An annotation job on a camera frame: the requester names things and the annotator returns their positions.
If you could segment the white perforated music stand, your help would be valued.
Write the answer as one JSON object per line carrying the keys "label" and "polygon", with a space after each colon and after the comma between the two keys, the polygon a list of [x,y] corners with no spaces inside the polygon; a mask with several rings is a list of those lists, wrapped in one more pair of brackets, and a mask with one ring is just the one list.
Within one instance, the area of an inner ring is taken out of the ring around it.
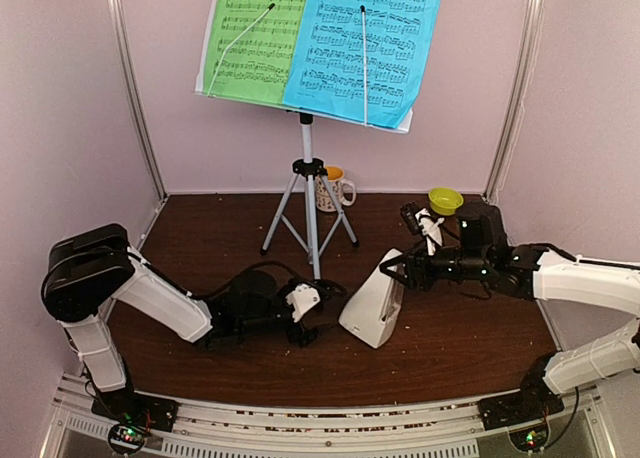
{"label": "white perforated music stand", "polygon": [[311,266],[318,268],[321,254],[327,246],[327,240],[320,238],[317,231],[315,180],[318,176],[325,175],[326,171],[324,169],[324,163],[313,154],[311,127],[315,118],[326,116],[318,116],[305,110],[288,108],[284,103],[283,106],[278,109],[294,112],[299,118],[302,131],[303,155],[299,160],[294,162],[290,181],[292,184],[302,184],[304,187],[307,231],[305,234],[298,236],[298,242],[305,250]]}

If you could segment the white metronome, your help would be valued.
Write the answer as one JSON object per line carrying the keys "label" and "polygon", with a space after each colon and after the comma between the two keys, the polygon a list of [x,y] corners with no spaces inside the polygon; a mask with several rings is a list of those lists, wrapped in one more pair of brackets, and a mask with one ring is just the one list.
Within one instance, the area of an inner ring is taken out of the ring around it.
{"label": "white metronome", "polygon": [[400,255],[398,249],[390,249],[346,302],[339,316],[339,324],[346,331],[374,349],[380,348],[391,337],[404,296],[404,286],[382,273],[379,266]]}

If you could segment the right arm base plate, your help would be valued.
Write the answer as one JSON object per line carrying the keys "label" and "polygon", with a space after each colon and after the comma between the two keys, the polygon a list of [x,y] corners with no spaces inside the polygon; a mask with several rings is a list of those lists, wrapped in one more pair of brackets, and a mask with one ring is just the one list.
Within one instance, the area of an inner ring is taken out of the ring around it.
{"label": "right arm base plate", "polygon": [[481,399],[477,403],[485,430],[541,420],[564,410],[562,399],[553,393],[519,390]]}

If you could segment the blue sheet music page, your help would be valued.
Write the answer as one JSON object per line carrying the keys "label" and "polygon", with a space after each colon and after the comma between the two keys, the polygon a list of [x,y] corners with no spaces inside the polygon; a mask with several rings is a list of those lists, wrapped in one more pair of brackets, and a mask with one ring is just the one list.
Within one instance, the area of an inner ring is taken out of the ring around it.
{"label": "blue sheet music page", "polygon": [[409,131],[441,0],[306,0],[283,103]]}

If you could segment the green sheet music page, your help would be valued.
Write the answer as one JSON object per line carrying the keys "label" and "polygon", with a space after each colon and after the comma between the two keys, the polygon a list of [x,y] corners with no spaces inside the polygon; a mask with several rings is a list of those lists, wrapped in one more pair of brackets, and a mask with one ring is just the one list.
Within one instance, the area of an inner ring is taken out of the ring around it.
{"label": "green sheet music page", "polygon": [[212,0],[195,93],[281,108],[307,0]]}

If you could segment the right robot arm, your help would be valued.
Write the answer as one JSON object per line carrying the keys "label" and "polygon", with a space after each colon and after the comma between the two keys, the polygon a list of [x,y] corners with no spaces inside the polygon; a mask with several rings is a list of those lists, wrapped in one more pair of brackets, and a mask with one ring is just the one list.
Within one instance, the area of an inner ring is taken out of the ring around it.
{"label": "right robot arm", "polygon": [[639,267],[633,263],[585,259],[550,243],[509,244],[500,209],[470,202],[457,209],[455,246],[443,246],[423,224],[426,213],[412,204],[401,216],[423,241],[383,261],[379,270],[408,289],[427,291],[438,280],[478,282],[528,301],[567,301],[633,316],[625,326],[573,350],[542,357],[523,378],[512,408],[535,418],[551,402],[583,384],[639,368]]}

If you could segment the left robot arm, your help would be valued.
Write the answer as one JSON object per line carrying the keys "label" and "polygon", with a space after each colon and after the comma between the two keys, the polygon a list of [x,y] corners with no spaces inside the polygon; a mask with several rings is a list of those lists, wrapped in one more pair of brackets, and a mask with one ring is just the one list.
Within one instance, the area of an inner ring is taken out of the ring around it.
{"label": "left robot arm", "polygon": [[54,244],[40,289],[44,307],[87,369],[95,397],[123,422],[137,420],[144,402],[100,314],[105,302],[120,301],[210,351],[271,332],[306,346],[319,331],[304,324],[304,315],[345,294],[336,282],[306,279],[273,260],[245,268],[212,292],[194,294],[132,247],[118,223]]}

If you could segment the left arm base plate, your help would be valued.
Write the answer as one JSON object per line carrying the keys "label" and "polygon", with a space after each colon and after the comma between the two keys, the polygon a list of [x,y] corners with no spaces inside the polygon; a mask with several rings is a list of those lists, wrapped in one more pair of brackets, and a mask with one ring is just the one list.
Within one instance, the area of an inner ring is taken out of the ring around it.
{"label": "left arm base plate", "polygon": [[91,412],[143,430],[170,432],[176,421],[178,408],[178,403],[172,399],[119,390],[98,394],[92,403]]}

